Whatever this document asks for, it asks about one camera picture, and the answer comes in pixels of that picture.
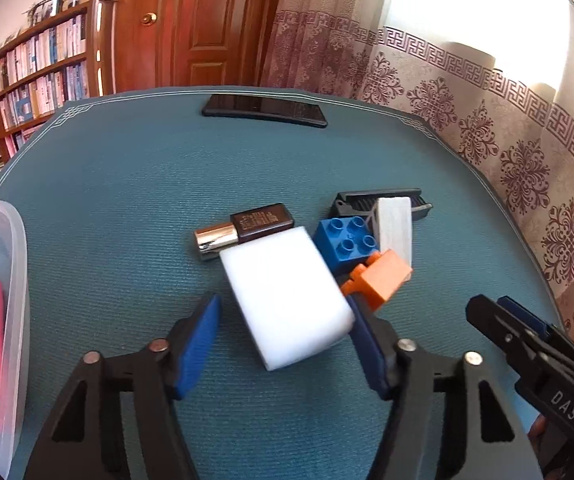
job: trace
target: white foam block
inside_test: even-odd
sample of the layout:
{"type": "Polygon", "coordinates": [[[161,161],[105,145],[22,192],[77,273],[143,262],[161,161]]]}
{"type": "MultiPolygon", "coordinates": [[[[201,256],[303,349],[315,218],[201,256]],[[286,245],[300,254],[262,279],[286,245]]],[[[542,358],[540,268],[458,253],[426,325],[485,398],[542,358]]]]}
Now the white foam block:
{"type": "Polygon", "coordinates": [[[409,267],[413,267],[411,199],[408,196],[379,198],[374,214],[374,236],[380,252],[392,249],[409,267]]]}
{"type": "Polygon", "coordinates": [[[267,370],[329,348],[349,333],[353,312],[304,227],[220,253],[267,370]]]}

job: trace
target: lipstick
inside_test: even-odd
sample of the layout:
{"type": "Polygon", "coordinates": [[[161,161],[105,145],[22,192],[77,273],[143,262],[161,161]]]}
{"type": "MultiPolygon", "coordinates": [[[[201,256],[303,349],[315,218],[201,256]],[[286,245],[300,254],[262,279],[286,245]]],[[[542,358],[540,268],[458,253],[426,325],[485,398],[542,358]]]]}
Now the lipstick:
{"type": "Polygon", "coordinates": [[[285,205],[277,203],[234,213],[229,222],[196,229],[193,234],[200,257],[210,260],[218,256],[222,249],[291,229],[293,224],[291,213],[285,205]]]}

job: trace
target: bookshelf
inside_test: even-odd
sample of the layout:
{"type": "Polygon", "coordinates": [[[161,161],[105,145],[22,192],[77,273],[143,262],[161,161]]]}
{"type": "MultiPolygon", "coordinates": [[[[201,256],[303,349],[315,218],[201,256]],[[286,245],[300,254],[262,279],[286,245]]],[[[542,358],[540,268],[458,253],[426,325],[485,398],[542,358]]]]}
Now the bookshelf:
{"type": "Polygon", "coordinates": [[[0,163],[7,163],[19,149],[20,142],[28,140],[32,129],[48,121],[65,100],[98,97],[115,91],[113,6],[114,2],[91,0],[71,7],[29,28],[0,48],[0,85],[3,85],[0,88],[0,163]],[[70,20],[68,32],[62,32],[70,20]],[[53,29],[62,36],[56,36],[55,31],[51,32],[53,29]]]}

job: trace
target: teal table cover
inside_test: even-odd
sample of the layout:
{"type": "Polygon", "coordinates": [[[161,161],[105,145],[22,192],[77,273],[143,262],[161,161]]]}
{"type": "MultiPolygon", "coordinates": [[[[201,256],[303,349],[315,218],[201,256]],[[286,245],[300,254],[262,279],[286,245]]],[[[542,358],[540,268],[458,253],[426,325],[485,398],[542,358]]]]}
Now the teal table cover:
{"type": "MultiPolygon", "coordinates": [[[[176,403],[200,478],[366,478],[389,405],[369,390],[350,339],[265,371],[220,261],[200,261],[192,231],[284,202],[313,234],[337,192],[392,187],[420,187],[433,209],[413,224],[411,281],[379,316],[430,351],[479,351],[527,427],[534,411],[514,393],[500,352],[467,324],[465,305],[475,294],[508,294],[560,323],[557,311],[502,204],[425,122],[301,91],[166,88],[67,104],[0,174],[0,200],[24,220],[31,302],[29,387],[10,477],[22,478],[84,352],[138,350],[213,291],[224,296],[220,332],[197,387],[176,403]],[[316,103],[329,126],[202,117],[210,94],[226,90],[316,103]]],[[[131,397],[123,399],[132,478],[144,480],[131,397]]],[[[426,478],[439,409],[436,395],[426,478]]]]}

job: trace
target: transparent plastic box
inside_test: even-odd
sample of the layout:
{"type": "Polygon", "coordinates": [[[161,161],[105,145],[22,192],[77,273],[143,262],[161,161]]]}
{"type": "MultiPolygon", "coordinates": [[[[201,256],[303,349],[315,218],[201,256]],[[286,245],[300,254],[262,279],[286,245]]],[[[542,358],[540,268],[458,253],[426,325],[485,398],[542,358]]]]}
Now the transparent plastic box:
{"type": "Polygon", "coordinates": [[[27,241],[19,213],[0,201],[0,282],[6,305],[0,372],[0,475],[7,478],[22,429],[29,365],[27,241]]]}

